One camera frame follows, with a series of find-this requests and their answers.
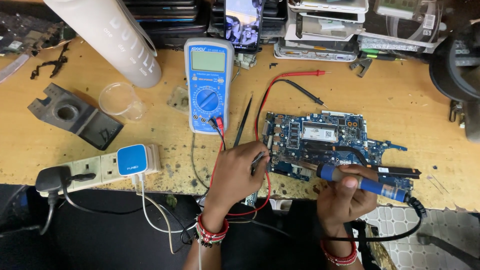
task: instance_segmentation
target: hand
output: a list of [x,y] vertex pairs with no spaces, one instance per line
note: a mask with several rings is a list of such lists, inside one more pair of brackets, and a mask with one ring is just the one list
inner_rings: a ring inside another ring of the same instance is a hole
[[[340,165],[342,172],[359,174],[378,181],[376,172],[357,164]],[[328,182],[328,186],[317,198],[317,216],[329,236],[335,236],[343,223],[359,218],[377,207],[375,193],[357,189],[358,181],[345,177],[339,183]]]
[[[264,152],[265,155],[258,162],[252,175],[252,161],[260,152]],[[217,215],[223,215],[223,220],[236,202],[262,187],[269,160],[267,146],[259,141],[220,152],[212,186],[205,198],[205,210],[215,209]]]

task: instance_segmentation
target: white bottle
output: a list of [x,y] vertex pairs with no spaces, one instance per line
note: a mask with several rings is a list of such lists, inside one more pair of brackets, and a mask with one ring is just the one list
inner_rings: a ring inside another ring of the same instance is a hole
[[150,88],[160,81],[153,42],[121,0],[44,2],[134,85]]

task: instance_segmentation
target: digital multimeter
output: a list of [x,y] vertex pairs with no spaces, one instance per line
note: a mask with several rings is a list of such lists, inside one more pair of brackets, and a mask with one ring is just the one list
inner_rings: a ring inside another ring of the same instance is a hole
[[195,37],[187,40],[184,51],[190,129],[196,133],[216,135],[217,132],[207,122],[212,117],[221,117],[226,131],[233,45],[223,39]]

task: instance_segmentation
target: blue soldering iron handle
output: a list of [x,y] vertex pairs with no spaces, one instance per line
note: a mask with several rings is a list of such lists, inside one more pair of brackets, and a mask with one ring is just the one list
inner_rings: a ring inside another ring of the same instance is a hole
[[317,170],[317,176],[327,181],[334,182],[340,182],[343,178],[347,176],[352,176],[356,178],[359,182],[359,185],[357,187],[358,189],[370,191],[372,193],[382,195],[384,197],[399,202],[405,202],[405,196],[407,195],[407,192],[403,189],[389,186],[387,184],[382,184],[378,181],[365,178],[361,175],[342,172],[341,170],[337,169],[335,166],[332,165],[319,165]]

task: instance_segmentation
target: multimeter button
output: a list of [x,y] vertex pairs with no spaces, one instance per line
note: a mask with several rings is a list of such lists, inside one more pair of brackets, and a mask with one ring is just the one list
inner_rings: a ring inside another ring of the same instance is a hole
[[197,95],[197,104],[204,111],[213,111],[218,107],[218,96],[211,89],[204,89]]

